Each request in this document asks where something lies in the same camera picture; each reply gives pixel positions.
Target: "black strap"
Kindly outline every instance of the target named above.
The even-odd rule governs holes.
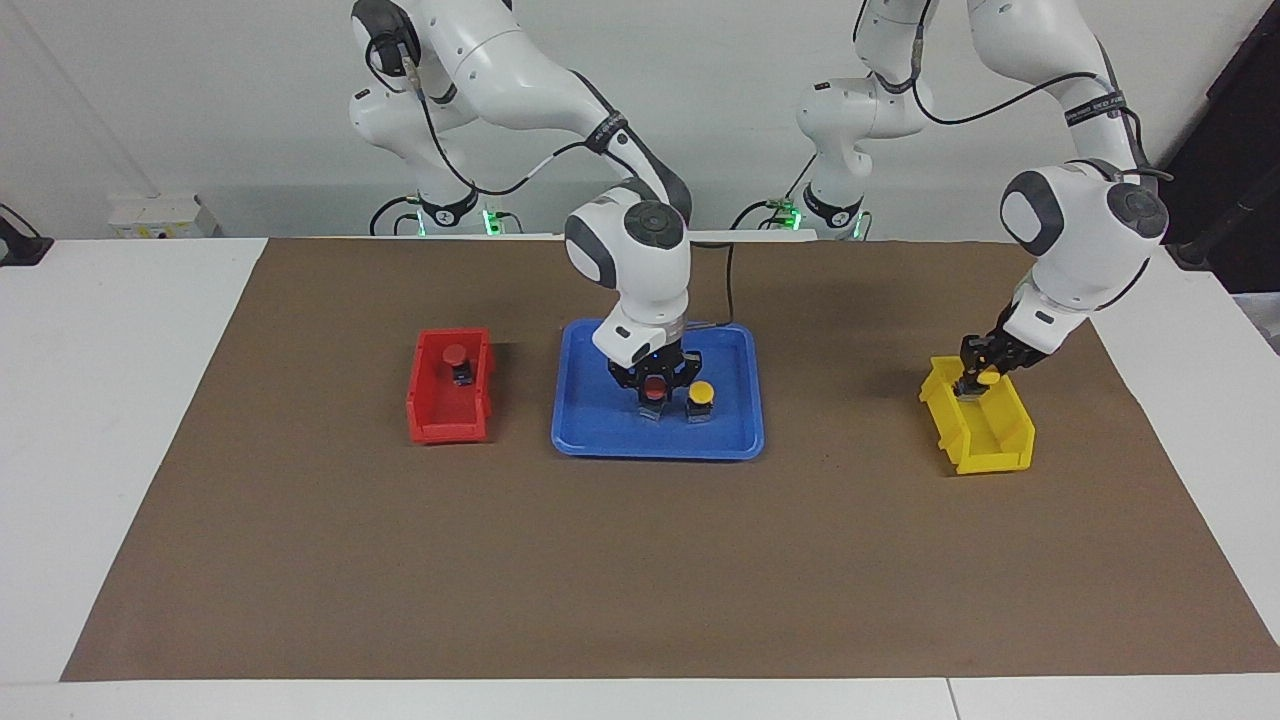
[[[829,228],[847,228],[858,218],[858,211],[863,206],[861,200],[847,208],[828,205],[818,200],[818,196],[813,193],[813,183],[804,186],[804,204],[814,215],[826,220]]]
[[[1120,91],[1112,92],[1111,95],[1103,95],[1102,97],[1094,97],[1084,105],[1071,108],[1065,113],[1066,127],[1075,127],[1084,120],[1092,120],[1098,115],[1106,115],[1115,113],[1121,108],[1128,108],[1129,104],[1125,102],[1124,94]]]
[[[462,217],[470,213],[480,202],[480,193],[472,190],[466,197],[449,205],[435,205],[419,197],[422,209],[431,215],[431,220],[442,228],[456,228],[462,222]]]

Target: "yellow bin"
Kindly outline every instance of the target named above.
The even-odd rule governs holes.
[[[956,466],[956,473],[1011,473],[1032,466],[1036,425],[1009,375],[977,400],[961,401],[954,391],[964,374],[960,357],[934,357],[933,372],[920,389],[920,402],[929,406],[942,438],[938,447]]]

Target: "electrical outlet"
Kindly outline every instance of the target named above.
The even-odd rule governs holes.
[[[108,224],[116,237],[168,240],[214,237],[220,232],[214,214],[195,195],[113,197]]]

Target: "black cable clip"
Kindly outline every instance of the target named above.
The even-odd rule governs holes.
[[[582,145],[596,155],[604,155],[609,149],[609,143],[613,142],[613,136],[626,129],[628,124],[627,118],[622,113],[613,110],[608,118],[604,118],[604,122],[591,131],[591,135],[582,141]]]
[[[1071,108],[1064,117],[1066,117],[1066,127],[1075,127],[1084,120],[1092,120],[1098,115],[1111,115],[1111,113],[1119,113],[1123,108],[1128,108],[1129,104],[1125,102],[1124,92],[1119,90],[1111,95],[1103,95],[1102,97],[1094,97],[1088,102]]]

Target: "white table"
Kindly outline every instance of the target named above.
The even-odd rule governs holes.
[[[264,246],[61,242],[0,270],[0,719],[1280,717],[1280,675],[56,684]],[[1164,255],[1096,325],[1280,637],[1280,357]]]

